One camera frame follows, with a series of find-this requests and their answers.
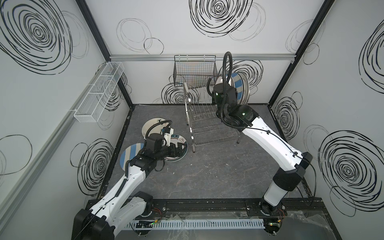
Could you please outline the green red rimmed white plate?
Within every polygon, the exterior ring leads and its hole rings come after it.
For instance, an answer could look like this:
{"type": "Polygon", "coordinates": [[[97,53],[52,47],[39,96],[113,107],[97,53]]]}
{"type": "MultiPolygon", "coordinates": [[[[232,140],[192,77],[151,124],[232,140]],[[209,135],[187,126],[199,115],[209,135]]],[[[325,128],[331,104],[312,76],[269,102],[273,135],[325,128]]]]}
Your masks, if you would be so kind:
{"type": "Polygon", "coordinates": [[[171,143],[175,144],[178,150],[180,150],[180,155],[177,157],[167,157],[165,159],[166,162],[173,163],[181,160],[187,153],[188,151],[188,142],[187,140],[178,134],[172,134],[171,135],[171,143]]]}

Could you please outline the white plate green cloud outline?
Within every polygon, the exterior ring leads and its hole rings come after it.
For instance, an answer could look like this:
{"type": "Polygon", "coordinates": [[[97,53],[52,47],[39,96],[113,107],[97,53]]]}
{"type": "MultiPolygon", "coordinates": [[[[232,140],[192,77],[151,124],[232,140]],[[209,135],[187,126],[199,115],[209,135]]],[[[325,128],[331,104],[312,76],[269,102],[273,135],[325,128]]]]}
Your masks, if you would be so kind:
{"type": "Polygon", "coordinates": [[[242,80],[243,80],[243,104],[246,105],[249,101],[250,97],[250,85],[248,78],[245,74],[242,74],[242,80]]]}

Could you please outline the orange sunburst plate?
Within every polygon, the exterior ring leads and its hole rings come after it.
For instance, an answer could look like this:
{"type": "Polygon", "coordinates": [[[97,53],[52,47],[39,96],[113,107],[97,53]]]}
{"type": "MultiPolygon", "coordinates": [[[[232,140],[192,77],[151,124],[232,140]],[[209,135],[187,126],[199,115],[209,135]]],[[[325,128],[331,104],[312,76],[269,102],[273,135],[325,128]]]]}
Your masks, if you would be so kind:
{"type": "Polygon", "coordinates": [[[227,82],[227,78],[228,76],[225,75],[225,77],[223,78],[223,76],[218,76],[215,80],[215,85],[218,85],[218,84],[222,84],[222,83],[226,83],[227,82]]]}

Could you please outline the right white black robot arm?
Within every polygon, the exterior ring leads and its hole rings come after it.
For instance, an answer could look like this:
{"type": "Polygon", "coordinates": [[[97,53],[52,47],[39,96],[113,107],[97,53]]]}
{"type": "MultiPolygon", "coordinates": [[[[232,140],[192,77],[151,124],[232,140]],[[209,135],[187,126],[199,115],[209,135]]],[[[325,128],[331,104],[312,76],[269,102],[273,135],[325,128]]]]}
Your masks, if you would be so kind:
{"type": "Polygon", "coordinates": [[[270,216],[288,192],[293,191],[304,178],[313,159],[308,152],[302,153],[278,136],[248,105],[239,105],[236,88],[228,83],[213,87],[217,115],[226,126],[236,129],[260,145],[279,165],[273,181],[260,200],[260,211],[270,216]]]}

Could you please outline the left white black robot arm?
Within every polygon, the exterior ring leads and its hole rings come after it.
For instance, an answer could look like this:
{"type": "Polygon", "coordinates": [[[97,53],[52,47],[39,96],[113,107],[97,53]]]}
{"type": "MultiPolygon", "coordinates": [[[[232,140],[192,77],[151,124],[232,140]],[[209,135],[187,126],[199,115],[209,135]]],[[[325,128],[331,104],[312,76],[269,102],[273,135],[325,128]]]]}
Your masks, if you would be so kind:
{"type": "Polygon", "coordinates": [[[81,209],[74,218],[73,240],[113,240],[136,217],[149,216],[153,197],[134,190],[153,171],[158,161],[178,158],[186,152],[185,144],[169,143],[149,148],[144,146],[131,160],[114,187],[90,209],[81,209]]]}

